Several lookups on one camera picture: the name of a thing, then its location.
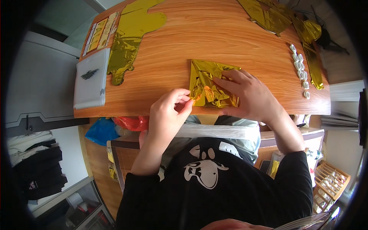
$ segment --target black t-shirt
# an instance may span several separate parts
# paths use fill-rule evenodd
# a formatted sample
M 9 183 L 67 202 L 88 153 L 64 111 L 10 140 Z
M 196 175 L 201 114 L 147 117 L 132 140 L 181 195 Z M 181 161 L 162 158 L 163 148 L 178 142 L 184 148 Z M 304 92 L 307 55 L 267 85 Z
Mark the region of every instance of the black t-shirt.
M 287 154 L 273 180 L 226 140 L 198 138 L 164 175 L 127 174 L 118 229 L 200 229 L 228 218 L 278 227 L 312 214 L 304 152 Z

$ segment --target hand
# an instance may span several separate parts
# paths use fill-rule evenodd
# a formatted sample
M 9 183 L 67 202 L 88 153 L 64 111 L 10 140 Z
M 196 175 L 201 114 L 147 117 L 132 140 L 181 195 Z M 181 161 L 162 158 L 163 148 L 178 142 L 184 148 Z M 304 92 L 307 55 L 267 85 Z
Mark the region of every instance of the hand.
M 222 75 L 234 82 L 220 78 L 213 78 L 213 81 L 238 96 L 240 101 L 239 107 L 222 109 L 222 114 L 270 124 L 283 113 L 284 108 L 267 86 L 247 71 L 223 71 Z
M 187 89 L 173 89 L 151 106 L 147 139 L 169 145 L 192 111 Z

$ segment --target deflated foil balloon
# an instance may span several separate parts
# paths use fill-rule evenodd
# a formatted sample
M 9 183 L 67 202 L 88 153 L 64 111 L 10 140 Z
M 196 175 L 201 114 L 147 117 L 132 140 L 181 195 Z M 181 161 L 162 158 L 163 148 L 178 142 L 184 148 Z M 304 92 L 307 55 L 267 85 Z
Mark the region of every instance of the deflated foil balloon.
M 231 78 L 222 76 L 222 71 L 232 69 L 240 70 L 240 67 L 193 59 L 189 86 L 190 99 L 195 100 L 193 105 L 211 108 L 224 108 L 227 105 L 238 107 L 239 98 L 229 95 L 213 82 L 214 77 L 232 81 Z
M 164 13 L 147 13 L 149 8 L 163 1 L 165 0 L 136 0 L 121 12 L 107 67 L 107 74 L 113 75 L 113 85 L 120 85 L 124 81 L 125 72 L 134 69 L 133 62 L 143 35 L 166 23 Z
M 272 0 L 238 0 L 245 11 L 251 17 L 251 21 L 257 23 L 263 29 L 280 37 L 291 23 L 303 43 L 305 59 L 308 62 L 311 83 L 318 89 L 324 89 L 322 74 L 317 60 L 317 54 L 312 41 L 317 40 L 322 34 L 322 28 L 311 20 L 302 21 L 296 17 L 295 12 L 284 4 Z

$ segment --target wood grain tabletop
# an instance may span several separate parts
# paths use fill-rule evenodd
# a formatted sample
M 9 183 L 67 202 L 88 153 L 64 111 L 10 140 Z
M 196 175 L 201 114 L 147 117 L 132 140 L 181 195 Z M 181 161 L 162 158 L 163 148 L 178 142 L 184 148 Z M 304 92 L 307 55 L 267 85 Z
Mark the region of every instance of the wood grain tabletop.
M 124 1 L 104 11 L 92 24 L 121 12 L 133 1 Z M 251 22 L 236 0 L 166 0 L 148 10 L 154 12 L 165 13 L 167 22 L 143 36 L 134 70 L 126 72 L 120 86 L 113 86 L 111 76 L 107 76 L 105 105 L 74 110 L 75 117 L 149 115 L 151 104 L 163 94 L 173 88 L 189 88 L 191 59 L 241 67 L 264 82 L 289 114 L 330 114 L 330 91 L 322 64 L 325 89 L 317 90 L 310 84 L 310 99 L 303 96 L 290 42 L 298 53 L 305 55 L 292 24 L 279 38 Z M 84 57 L 81 54 L 80 61 L 96 52 Z M 309 74 L 307 62 L 303 63 Z M 205 107 L 192 110 L 192 114 L 217 112 Z

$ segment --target person's right hand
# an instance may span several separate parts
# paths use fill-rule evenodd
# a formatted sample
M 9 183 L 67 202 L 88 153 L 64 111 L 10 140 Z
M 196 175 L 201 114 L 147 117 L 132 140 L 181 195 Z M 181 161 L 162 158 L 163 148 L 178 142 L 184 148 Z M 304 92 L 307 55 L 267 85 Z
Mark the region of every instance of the person's right hand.
M 220 78 L 213 78 L 213 81 L 238 96 L 240 105 L 222 109 L 221 114 L 270 124 L 283 113 L 284 108 L 267 86 L 247 71 L 223 71 L 222 75 L 234 82 Z

